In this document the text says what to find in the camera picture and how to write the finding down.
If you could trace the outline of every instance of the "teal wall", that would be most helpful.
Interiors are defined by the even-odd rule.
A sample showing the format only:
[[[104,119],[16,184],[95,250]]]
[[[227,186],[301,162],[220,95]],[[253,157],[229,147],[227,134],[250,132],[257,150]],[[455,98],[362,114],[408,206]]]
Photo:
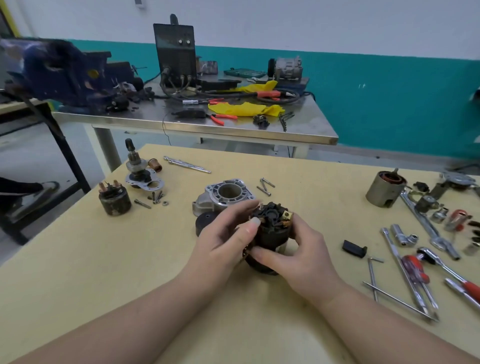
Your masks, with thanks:
[[[155,44],[73,40],[82,50],[110,50],[143,79],[159,72]],[[308,90],[339,135],[339,144],[412,153],[480,158],[480,61],[196,47],[219,70],[266,70],[269,58],[300,55]]]

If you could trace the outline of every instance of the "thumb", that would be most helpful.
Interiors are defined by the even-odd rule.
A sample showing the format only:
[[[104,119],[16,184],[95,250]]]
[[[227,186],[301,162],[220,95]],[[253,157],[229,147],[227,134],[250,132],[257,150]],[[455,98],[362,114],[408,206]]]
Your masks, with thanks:
[[[253,240],[259,226],[260,220],[258,218],[252,218],[244,224],[241,224],[230,239],[218,247],[218,249],[223,250],[230,257],[237,257]]]
[[[250,255],[259,263],[273,269],[275,272],[283,276],[283,272],[287,270],[288,256],[273,252],[268,249],[254,246],[250,250]]]

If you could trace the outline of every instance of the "floor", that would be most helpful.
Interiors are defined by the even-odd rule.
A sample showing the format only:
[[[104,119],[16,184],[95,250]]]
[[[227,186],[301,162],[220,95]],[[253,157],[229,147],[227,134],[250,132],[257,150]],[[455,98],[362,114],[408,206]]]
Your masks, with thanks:
[[[65,123],[61,126],[70,147],[75,154],[90,186],[103,179],[100,165],[94,155],[90,142],[82,125]],[[112,131],[121,160],[127,159],[125,138],[133,140],[140,149],[144,144],[168,144],[168,138],[162,134],[124,133]],[[198,144],[195,138],[171,136],[173,146],[185,146],[201,149],[227,150],[239,153],[288,157],[292,148],[280,146],[278,152],[273,146],[253,143],[228,142],[223,140],[204,140]],[[75,181],[72,172],[55,144],[45,125],[36,125],[22,131],[0,137],[0,175],[21,182],[58,181],[64,189]],[[342,146],[314,146],[309,150],[308,159],[339,163],[399,167],[415,170],[442,171],[445,166],[458,162],[449,158],[413,156],[408,153],[373,151]],[[27,237],[32,238],[82,197],[77,192],[35,223],[24,229]],[[21,249],[9,237],[0,231],[0,265]]]

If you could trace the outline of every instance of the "black pants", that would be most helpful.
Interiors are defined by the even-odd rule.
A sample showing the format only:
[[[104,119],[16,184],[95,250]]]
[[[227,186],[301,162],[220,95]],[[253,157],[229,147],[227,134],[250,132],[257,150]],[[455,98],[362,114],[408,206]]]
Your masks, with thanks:
[[[0,177],[0,213],[4,214],[12,207],[15,200],[26,194],[43,190],[39,183],[24,183]]]

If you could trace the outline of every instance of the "person's left hand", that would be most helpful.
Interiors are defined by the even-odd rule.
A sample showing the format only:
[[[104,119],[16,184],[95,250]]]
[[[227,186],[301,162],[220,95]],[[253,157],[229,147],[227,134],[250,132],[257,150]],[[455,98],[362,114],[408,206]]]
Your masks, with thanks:
[[[260,220],[248,221],[257,206],[258,200],[229,206],[202,230],[187,265],[179,274],[189,288],[211,298],[223,287],[241,260],[243,249],[257,234]]]

